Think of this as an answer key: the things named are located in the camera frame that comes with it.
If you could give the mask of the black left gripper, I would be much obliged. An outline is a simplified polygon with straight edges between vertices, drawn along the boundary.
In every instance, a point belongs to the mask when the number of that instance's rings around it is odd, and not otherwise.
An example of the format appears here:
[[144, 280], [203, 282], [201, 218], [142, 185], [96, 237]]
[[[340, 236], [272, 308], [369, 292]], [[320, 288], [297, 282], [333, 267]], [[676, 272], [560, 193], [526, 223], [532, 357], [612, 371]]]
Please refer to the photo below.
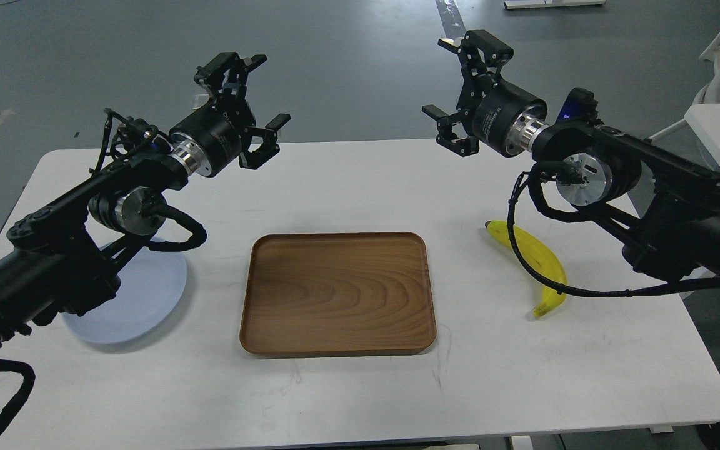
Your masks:
[[[188, 174], [212, 178], [229, 163], [257, 170], [280, 152], [278, 132], [291, 120], [280, 113], [265, 126], [256, 120], [246, 100], [249, 73], [268, 60], [265, 54], [247, 59], [238, 53], [219, 53], [205, 66], [198, 66], [194, 82], [208, 95], [205, 105], [171, 128], [171, 154]], [[254, 138], [262, 140], [251, 150]]]

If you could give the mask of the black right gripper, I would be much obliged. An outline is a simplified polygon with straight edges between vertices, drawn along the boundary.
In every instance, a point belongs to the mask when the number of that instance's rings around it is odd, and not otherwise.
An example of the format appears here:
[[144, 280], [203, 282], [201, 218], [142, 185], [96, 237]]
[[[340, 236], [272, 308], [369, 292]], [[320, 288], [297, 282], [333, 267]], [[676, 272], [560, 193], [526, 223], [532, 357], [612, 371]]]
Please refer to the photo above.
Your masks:
[[[423, 105], [422, 112], [436, 123], [437, 144], [461, 157], [477, 154], [479, 142], [507, 158], [531, 150], [532, 140], [546, 127], [548, 105], [503, 81], [502, 69], [514, 57], [514, 49], [485, 29], [470, 29], [463, 37], [440, 38], [438, 46], [457, 55], [463, 91], [486, 96], [472, 117], [468, 108], [449, 114], [433, 104]], [[454, 127], [470, 122], [471, 134], [458, 136]]]

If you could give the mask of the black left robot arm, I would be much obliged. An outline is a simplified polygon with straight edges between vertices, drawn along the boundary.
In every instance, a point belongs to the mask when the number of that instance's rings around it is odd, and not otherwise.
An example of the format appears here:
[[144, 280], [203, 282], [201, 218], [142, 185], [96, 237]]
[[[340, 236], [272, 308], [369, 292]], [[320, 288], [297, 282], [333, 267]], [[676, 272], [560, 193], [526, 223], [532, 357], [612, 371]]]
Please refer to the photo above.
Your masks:
[[[189, 177], [217, 176], [232, 161], [256, 170], [280, 150], [288, 114], [258, 126], [246, 99], [248, 77], [265, 54], [219, 53], [194, 80], [208, 99], [161, 131], [143, 119], [106, 109], [97, 163], [80, 185], [12, 225], [12, 253], [0, 260], [0, 348], [58, 313], [83, 314], [114, 299], [118, 276], [140, 250], [182, 253], [208, 234], [166, 202]], [[33, 390], [31, 365], [0, 359], [0, 436]]]

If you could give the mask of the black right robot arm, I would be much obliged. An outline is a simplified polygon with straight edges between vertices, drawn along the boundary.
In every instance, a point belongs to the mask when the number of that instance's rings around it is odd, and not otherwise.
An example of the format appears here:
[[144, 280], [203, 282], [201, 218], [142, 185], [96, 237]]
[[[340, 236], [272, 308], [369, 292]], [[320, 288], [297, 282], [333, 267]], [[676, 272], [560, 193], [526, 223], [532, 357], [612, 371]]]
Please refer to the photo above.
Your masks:
[[[587, 89], [572, 89], [557, 119], [548, 122], [545, 101], [502, 75], [513, 49], [483, 29], [438, 45], [458, 58], [463, 85], [454, 112], [422, 107], [436, 123], [436, 142], [462, 157], [482, 144], [507, 158], [531, 154], [531, 169], [520, 174], [509, 197], [504, 241], [532, 278], [582, 298], [720, 289], [720, 172], [605, 125]], [[635, 273], [661, 284], [593, 291], [540, 273], [523, 256], [515, 231], [524, 191], [547, 218], [598, 225], [622, 243]]]

